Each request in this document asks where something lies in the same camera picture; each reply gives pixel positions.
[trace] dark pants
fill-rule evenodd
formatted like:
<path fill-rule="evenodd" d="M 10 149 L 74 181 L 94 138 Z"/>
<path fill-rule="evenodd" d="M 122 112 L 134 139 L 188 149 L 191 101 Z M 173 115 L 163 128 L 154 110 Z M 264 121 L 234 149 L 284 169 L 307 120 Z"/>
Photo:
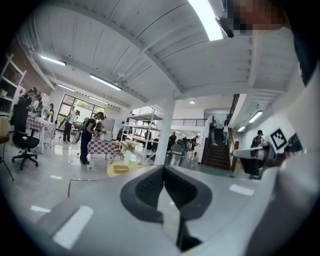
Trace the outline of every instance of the dark pants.
<path fill-rule="evenodd" d="M 91 140 L 91 133 L 87 132 L 84 130 L 81 134 L 81 155 L 80 155 L 80 160 L 81 162 L 85 165 L 86 162 L 88 161 L 87 156 L 88 156 L 88 143 Z"/>
<path fill-rule="evenodd" d="M 64 133 L 63 133 L 63 141 L 70 142 L 70 132 L 71 132 L 71 123 L 65 122 L 64 125 Z"/>

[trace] light fixture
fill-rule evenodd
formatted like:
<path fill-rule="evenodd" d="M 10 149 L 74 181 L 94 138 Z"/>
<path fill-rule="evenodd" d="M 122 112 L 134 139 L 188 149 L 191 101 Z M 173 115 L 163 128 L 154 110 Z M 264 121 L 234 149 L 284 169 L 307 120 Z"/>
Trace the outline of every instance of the light fixture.
<path fill-rule="evenodd" d="M 249 123 L 253 123 L 254 121 L 256 121 L 261 115 L 262 115 L 263 111 L 258 111 L 250 120 Z"/>
<path fill-rule="evenodd" d="M 240 132 L 242 132 L 244 129 L 246 129 L 246 127 L 245 127 L 245 126 L 242 126 L 242 127 L 240 127 L 240 128 L 238 129 L 238 132 L 240 133 Z"/>
<path fill-rule="evenodd" d="M 106 86 L 110 86 L 111 88 L 116 89 L 117 91 L 121 91 L 122 90 L 120 87 L 118 87 L 118 86 L 116 86 L 116 85 L 114 85 L 112 83 L 109 83 L 109 82 L 107 82 L 105 80 L 102 80 L 101 78 L 99 78 L 99 77 L 97 77 L 97 76 L 95 76 L 93 74 L 90 74 L 90 78 L 92 78 L 92 79 L 94 79 L 94 80 L 96 80 L 96 81 L 98 81 L 100 83 L 103 83 Z"/>
<path fill-rule="evenodd" d="M 64 89 L 67 89 L 67 90 L 70 90 L 70 91 L 75 91 L 74 89 L 71 89 L 71 88 L 69 88 L 69 87 L 66 87 L 66 86 L 64 86 L 64 85 L 61 85 L 61 84 L 56 84 L 57 86 L 60 86 L 60 87 L 62 87 L 62 88 L 64 88 Z"/>
<path fill-rule="evenodd" d="M 222 31 L 216 22 L 216 15 L 208 0 L 188 0 L 198 15 L 210 41 L 224 38 Z"/>
<path fill-rule="evenodd" d="M 64 66 L 64 67 L 66 66 L 66 63 L 65 63 L 65 62 L 62 62 L 62 61 L 59 61 L 59 60 L 55 60 L 55 59 L 53 59 L 53 58 L 48 58 L 48 57 L 42 56 L 42 55 L 40 55 L 40 57 L 41 57 L 42 59 L 46 60 L 46 61 L 49 61 L 49 62 L 58 64 L 58 65 L 60 65 L 60 66 Z"/>
<path fill-rule="evenodd" d="M 90 98 L 90 99 L 93 99 L 93 100 L 95 100 L 95 101 L 102 102 L 102 103 L 108 105 L 108 103 L 106 103 L 106 102 L 104 102 L 104 101 L 102 101 L 102 100 L 100 100 L 100 99 L 97 99 L 97 98 L 94 98 L 94 97 L 91 97 L 91 96 L 89 96 L 89 98 Z"/>

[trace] black shirt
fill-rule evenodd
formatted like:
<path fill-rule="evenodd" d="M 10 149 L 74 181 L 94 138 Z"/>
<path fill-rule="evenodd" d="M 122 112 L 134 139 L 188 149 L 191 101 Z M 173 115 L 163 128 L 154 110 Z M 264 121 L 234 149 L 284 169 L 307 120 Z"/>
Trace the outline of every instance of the black shirt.
<path fill-rule="evenodd" d="M 317 62 L 320 59 L 318 1 L 294 2 L 292 0 L 278 0 L 283 7 L 293 33 L 296 56 L 299 61 L 301 78 L 306 86 L 312 77 Z"/>
<path fill-rule="evenodd" d="M 91 126 L 91 131 L 93 132 L 94 131 L 94 128 L 96 127 L 96 120 L 94 119 L 94 118 L 90 118 L 89 120 L 88 120 L 88 122 L 85 124 L 85 130 L 87 130 L 87 127 L 88 127 L 88 125 L 89 124 L 92 124 L 92 126 Z"/>

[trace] metal rack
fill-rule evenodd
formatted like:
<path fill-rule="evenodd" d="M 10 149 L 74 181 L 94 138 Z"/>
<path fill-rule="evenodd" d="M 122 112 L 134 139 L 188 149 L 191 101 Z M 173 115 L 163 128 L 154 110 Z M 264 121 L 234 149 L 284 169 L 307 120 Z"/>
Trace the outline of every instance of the metal rack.
<path fill-rule="evenodd" d="M 152 158 L 156 154 L 156 152 L 152 152 L 151 155 L 147 156 L 148 143 L 158 143 L 158 141 L 155 141 L 155 140 L 149 138 L 149 134 L 151 131 L 158 131 L 160 133 L 160 130 L 158 129 L 158 127 L 157 127 L 156 123 L 154 123 L 154 121 L 162 121 L 163 117 L 159 114 L 156 114 L 155 109 L 153 109 L 151 113 L 129 115 L 128 118 L 135 120 L 135 124 L 125 124 L 124 125 L 120 144 L 126 143 L 123 140 L 124 137 L 129 138 L 131 140 L 138 140 L 138 141 L 145 142 L 143 154 L 140 154 L 137 150 L 134 151 L 134 154 L 136 154 L 139 157 L 142 157 L 142 164 L 145 164 L 150 158 Z M 137 125 L 138 121 L 147 122 L 147 123 L 149 123 L 149 125 Z M 129 134 L 130 127 L 132 127 L 132 135 Z M 147 138 L 135 136 L 136 129 L 147 130 L 148 131 Z"/>
<path fill-rule="evenodd" d="M 5 54 L 6 62 L 0 73 L 0 82 L 1 82 L 0 89 L 1 88 L 3 89 L 5 87 L 6 91 L 7 92 L 9 91 L 8 96 L 0 95 L 0 99 L 3 99 L 3 101 L 1 100 L 2 102 L 0 104 L 1 107 L 3 108 L 3 110 L 0 111 L 0 116 L 10 116 L 10 112 L 13 108 L 14 95 L 16 93 L 18 86 L 20 86 L 27 72 L 27 71 L 22 72 L 18 68 L 18 66 L 12 61 L 13 56 L 14 56 L 13 54 L 11 54 L 10 56 Z M 7 77 L 5 77 L 5 72 L 9 67 L 12 69 L 14 73 L 19 73 L 21 75 L 17 84 L 15 84 L 11 80 L 9 80 Z"/>

